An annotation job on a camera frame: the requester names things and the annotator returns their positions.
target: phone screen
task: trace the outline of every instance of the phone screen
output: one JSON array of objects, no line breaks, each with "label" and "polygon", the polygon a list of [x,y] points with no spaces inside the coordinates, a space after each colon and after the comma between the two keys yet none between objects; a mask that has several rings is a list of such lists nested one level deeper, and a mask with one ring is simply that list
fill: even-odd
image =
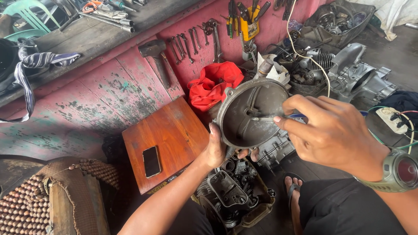
[{"label": "phone screen", "polygon": [[157,146],[145,149],[142,152],[145,165],[145,176],[151,178],[161,172],[160,162],[158,160]]}]

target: electrical outlet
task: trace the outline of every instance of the electrical outlet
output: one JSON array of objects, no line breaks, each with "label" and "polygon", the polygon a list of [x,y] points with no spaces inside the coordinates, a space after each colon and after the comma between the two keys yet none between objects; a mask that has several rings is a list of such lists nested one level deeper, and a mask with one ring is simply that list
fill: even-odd
[{"label": "electrical outlet", "polygon": [[377,115],[393,130],[393,132],[397,134],[403,134],[408,131],[408,126],[403,125],[400,128],[397,127],[398,123],[402,122],[400,118],[396,118],[395,120],[391,121],[390,118],[395,113],[400,113],[394,108],[381,108],[376,111]]}]

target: foot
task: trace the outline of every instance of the foot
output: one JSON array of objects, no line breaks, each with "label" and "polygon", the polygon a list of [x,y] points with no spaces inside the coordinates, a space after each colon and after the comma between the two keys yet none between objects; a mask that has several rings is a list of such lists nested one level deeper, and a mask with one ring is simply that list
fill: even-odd
[{"label": "foot", "polygon": [[[286,176],[285,178],[285,185],[286,191],[289,191],[290,186],[292,183],[302,186],[302,181],[298,180],[297,178],[290,178]],[[303,230],[301,227],[301,221],[299,219],[299,215],[301,213],[301,209],[299,208],[299,197],[301,196],[300,192],[297,189],[293,190],[290,208],[292,214],[292,222],[293,222],[293,230],[295,231],[295,235],[301,235]]]}]

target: hammer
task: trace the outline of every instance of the hammer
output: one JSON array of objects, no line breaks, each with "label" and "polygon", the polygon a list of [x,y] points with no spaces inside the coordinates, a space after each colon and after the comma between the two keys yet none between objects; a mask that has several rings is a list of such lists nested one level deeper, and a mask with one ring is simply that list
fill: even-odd
[{"label": "hammer", "polygon": [[147,56],[152,56],[154,58],[157,70],[161,75],[161,83],[168,89],[171,87],[170,79],[168,78],[167,71],[164,68],[163,58],[161,57],[161,53],[165,49],[167,49],[166,43],[160,39],[146,42],[144,45],[138,47],[139,53],[141,53],[143,58]]}]

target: flip-flop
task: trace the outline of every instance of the flip-flop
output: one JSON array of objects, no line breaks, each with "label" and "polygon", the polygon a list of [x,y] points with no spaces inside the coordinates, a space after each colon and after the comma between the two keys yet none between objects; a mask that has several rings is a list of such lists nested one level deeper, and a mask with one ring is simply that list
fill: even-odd
[{"label": "flip-flop", "polygon": [[288,176],[288,177],[290,177],[290,178],[292,179],[292,185],[290,186],[289,191],[287,191],[287,196],[288,196],[288,201],[289,201],[289,203],[288,203],[288,205],[289,205],[289,211],[291,211],[291,208],[290,208],[290,201],[291,201],[291,199],[292,199],[293,190],[297,189],[297,190],[301,191],[301,187],[300,187],[299,185],[297,185],[297,184],[293,183],[293,178],[297,178],[298,180],[301,180],[301,181],[302,181],[302,183],[305,183],[305,181],[302,179],[302,177],[298,176],[298,175],[297,175],[297,174],[295,174],[295,173],[292,173],[292,172],[286,172],[286,173],[284,174],[284,176],[283,176],[283,187],[284,187],[284,191],[285,191],[285,192],[286,192],[285,178],[286,178],[287,176]]}]

